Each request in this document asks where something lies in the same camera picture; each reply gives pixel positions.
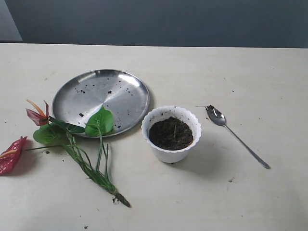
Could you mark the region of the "steel spoon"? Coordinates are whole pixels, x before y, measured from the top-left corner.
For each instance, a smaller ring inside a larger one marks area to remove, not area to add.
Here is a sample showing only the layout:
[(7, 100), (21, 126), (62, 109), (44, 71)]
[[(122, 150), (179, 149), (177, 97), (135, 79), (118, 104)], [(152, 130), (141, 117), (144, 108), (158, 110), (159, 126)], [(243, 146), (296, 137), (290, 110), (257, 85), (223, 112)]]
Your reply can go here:
[(205, 107), (209, 119), (216, 125), (225, 127), (246, 149), (247, 151), (265, 168), (270, 170), (271, 167), (262, 158), (260, 158), (249, 146), (247, 146), (227, 125), (227, 119), (217, 108), (213, 105)]

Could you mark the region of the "artificial red anthurium plant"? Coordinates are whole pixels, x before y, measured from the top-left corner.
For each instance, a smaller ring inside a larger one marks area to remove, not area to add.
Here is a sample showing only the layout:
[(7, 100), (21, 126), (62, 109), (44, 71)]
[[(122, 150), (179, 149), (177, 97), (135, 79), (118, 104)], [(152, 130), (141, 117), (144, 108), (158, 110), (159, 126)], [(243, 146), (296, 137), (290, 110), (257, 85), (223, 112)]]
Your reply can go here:
[[(28, 100), (35, 110), (27, 109), (26, 113), (39, 128), (33, 133), (33, 139), (42, 144), (42, 148), (61, 147), (80, 166), (90, 180), (114, 196), (114, 199), (130, 208), (129, 201), (111, 182), (108, 174), (109, 145), (104, 144), (104, 135), (113, 132), (114, 119), (112, 113), (103, 106), (93, 114), (84, 127), (73, 125), (56, 119), (49, 114), (49, 105), (42, 111), (33, 101)], [(100, 145), (95, 164), (81, 148), (75, 136), (84, 133), (89, 137), (98, 137)]]

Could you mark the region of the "white scalloped plastic pot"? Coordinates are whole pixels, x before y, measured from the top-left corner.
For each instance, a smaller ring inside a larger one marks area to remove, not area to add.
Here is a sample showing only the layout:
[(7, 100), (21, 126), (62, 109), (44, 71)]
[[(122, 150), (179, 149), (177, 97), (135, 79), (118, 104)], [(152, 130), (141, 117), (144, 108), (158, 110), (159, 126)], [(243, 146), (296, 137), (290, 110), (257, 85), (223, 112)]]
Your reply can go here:
[[(193, 140), (191, 144), (180, 150), (165, 150), (150, 141), (150, 128), (155, 123), (166, 120), (171, 116), (186, 123), (192, 131)], [(194, 146), (201, 138), (202, 129), (198, 118), (192, 112), (182, 107), (168, 105), (150, 111), (142, 121), (141, 132), (147, 143), (152, 147), (152, 152), (160, 161), (165, 163), (175, 163), (184, 159), (193, 150)]]

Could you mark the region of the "dark soil in pot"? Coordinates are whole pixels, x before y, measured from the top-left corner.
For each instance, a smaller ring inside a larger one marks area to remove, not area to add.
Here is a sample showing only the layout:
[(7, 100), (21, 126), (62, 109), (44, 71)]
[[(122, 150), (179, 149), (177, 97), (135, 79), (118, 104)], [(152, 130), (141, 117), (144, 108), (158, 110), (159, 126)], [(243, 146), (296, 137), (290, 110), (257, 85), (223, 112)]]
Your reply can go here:
[(149, 130), (149, 140), (164, 150), (181, 150), (193, 142), (190, 127), (176, 117), (156, 122)]

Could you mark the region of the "round steel plate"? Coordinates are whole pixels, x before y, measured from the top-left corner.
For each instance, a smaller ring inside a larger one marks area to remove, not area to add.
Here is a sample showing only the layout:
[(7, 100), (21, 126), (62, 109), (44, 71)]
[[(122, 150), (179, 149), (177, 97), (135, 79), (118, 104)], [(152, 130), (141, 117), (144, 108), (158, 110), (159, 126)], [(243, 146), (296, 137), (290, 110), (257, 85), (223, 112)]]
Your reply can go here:
[(84, 127), (101, 107), (113, 115), (113, 128), (106, 137), (128, 131), (150, 108), (150, 93), (136, 76), (112, 69), (93, 70), (65, 83), (52, 103), (53, 117)]

